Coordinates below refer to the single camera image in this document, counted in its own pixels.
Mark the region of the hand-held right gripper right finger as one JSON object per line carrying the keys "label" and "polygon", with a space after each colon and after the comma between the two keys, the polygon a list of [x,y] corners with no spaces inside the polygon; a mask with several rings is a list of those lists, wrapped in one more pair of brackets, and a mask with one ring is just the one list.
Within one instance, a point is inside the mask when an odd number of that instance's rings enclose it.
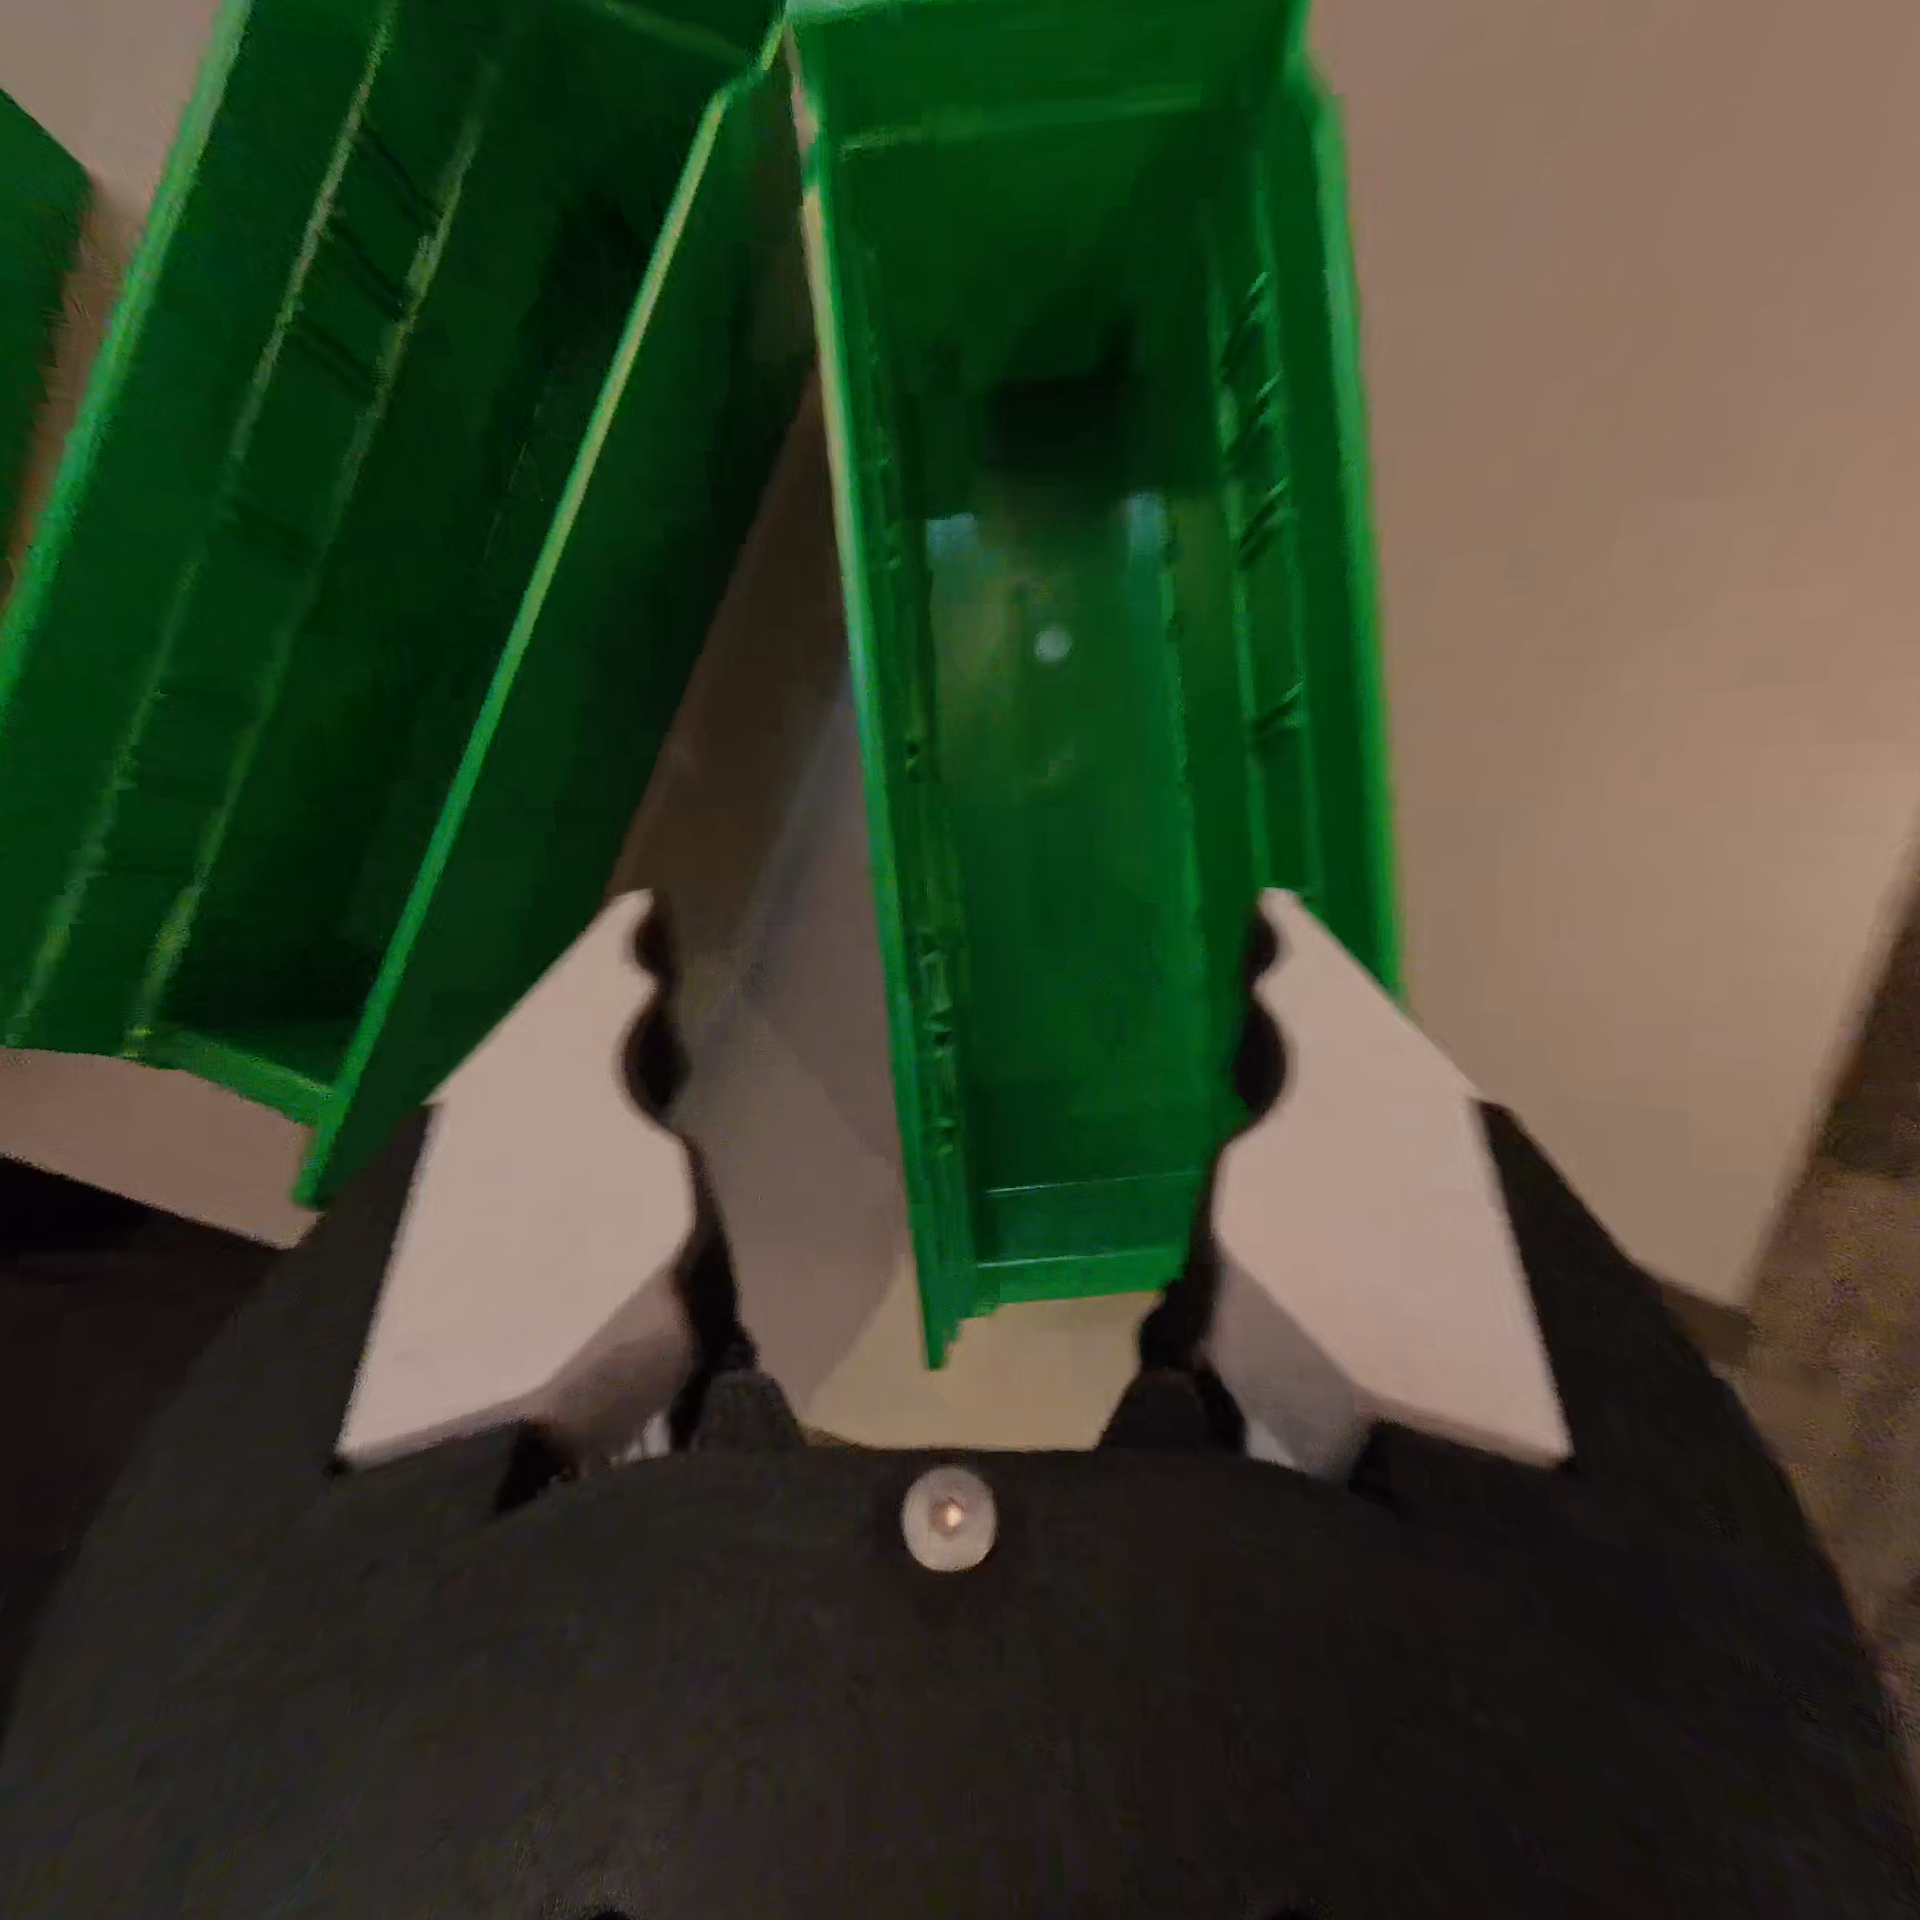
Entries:
{"label": "hand-held right gripper right finger", "polygon": [[1246,1123],[1203,1185],[1144,1375],[1233,1447],[1347,1480],[1382,1427],[1529,1471],[1573,1457],[1481,1100],[1291,892],[1250,926]]}

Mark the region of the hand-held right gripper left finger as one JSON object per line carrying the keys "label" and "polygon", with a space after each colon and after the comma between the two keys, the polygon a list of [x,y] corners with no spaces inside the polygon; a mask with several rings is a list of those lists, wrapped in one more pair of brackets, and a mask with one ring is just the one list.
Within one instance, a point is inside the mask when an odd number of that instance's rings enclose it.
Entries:
{"label": "hand-held right gripper left finger", "polygon": [[666,911],[628,892],[426,1112],[339,1431],[353,1471],[525,1430],[608,1460],[757,1352],[683,1076]]}

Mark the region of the green plastic bin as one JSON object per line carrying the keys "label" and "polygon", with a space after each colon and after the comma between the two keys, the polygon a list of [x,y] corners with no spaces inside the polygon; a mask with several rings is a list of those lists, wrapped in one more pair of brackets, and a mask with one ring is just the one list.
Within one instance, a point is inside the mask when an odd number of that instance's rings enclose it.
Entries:
{"label": "green plastic bin", "polygon": [[1300,897],[1402,993],[1307,6],[788,6],[924,1353],[1161,1290]]}
{"label": "green plastic bin", "polygon": [[80,162],[29,112],[3,97],[3,532],[52,367],[64,280],[92,186]]}
{"label": "green plastic bin", "polygon": [[4,615],[4,1044],[320,1209],[596,915],[811,362],[779,6],[225,6]]}

